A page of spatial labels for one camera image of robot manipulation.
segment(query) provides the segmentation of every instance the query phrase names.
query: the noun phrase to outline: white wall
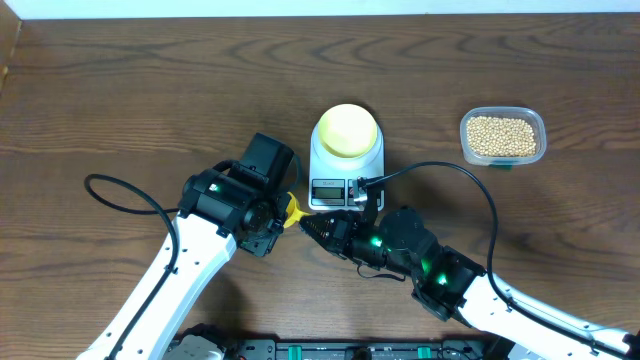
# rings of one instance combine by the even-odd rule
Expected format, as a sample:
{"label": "white wall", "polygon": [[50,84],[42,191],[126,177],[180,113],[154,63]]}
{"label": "white wall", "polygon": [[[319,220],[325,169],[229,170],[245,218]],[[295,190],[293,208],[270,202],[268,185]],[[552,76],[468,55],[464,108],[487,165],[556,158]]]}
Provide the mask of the white wall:
{"label": "white wall", "polygon": [[5,0],[23,20],[640,12],[640,0]]}

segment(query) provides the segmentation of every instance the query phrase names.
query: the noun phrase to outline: kitchen scale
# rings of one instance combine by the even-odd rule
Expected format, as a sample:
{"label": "kitchen scale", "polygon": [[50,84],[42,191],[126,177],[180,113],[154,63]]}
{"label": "kitchen scale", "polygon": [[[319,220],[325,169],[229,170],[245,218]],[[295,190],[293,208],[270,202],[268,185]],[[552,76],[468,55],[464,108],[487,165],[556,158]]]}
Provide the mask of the kitchen scale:
{"label": "kitchen scale", "polygon": [[[364,108],[343,104],[322,115],[311,135],[309,207],[313,210],[362,210],[354,201],[358,177],[384,175],[384,138]],[[384,207],[384,191],[376,199]]]}

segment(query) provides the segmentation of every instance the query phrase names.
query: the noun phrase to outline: brown tabletop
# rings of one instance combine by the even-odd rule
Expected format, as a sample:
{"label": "brown tabletop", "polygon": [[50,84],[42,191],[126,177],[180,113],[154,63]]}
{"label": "brown tabletop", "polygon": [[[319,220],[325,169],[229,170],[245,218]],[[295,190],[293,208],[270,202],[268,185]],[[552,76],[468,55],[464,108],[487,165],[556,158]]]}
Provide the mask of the brown tabletop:
{"label": "brown tabletop", "polygon": [[[70,358],[118,312],[166,229],[91,199],[89,173],[129,181],[163,206],[252,135],[309,165],[320,115],[368,105],[386,170],[466,163],[458,127],[478,106],[544,119],[541,161],[466,167],[500,214],[496,272],[576,316],[640,328],[640,18],[407,16],[29,21],[0,98],[0,356]],[[134,195],[96,184],[118,203]],[[296,195],[306,208],[307,184]],[[485,264],[490,214],[449,169],[389,183],[386,209],[419,209],[442,244]],[[242,251],[182,328],[313,339],[478,334],[442,323],[411,285],[363,280],[297,228],[271,255]]]}

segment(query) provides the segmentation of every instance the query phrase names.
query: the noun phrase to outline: bowl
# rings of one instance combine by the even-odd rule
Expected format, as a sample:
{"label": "bowl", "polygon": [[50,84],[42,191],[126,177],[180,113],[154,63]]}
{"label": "bowl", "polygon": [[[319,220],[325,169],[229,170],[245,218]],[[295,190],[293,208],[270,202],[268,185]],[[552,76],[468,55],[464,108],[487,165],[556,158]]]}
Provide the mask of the bowl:
{"label": "bowl", "polygon": [[[533,128],[533,139],[536,142],[535,154],[532,156],[483,156],[471,149],[467,137],[467,123],[471,118],[489,116],[497,118],[522,119]],[[544,122],[538,113],[531,109],[511,106],[489,106],[475,108],[469,111],[460,122],[460,142],[464,159],[473,165],[524,165],[534,163],[544,155],[547,150],[547,134],[544,130]]]}

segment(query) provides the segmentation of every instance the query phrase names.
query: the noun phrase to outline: beige pellet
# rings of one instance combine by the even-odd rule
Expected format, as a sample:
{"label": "beige pellet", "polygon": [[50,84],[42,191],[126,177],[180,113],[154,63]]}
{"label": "beige pellet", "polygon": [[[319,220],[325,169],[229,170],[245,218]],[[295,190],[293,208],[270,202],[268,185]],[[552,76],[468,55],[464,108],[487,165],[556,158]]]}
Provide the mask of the beige pellet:
{"label": "beige pellet", "polygon": [[467,123],[471,149],[482,156],[533,156],[536,142],[531,125],[522,119],[477,116]]}

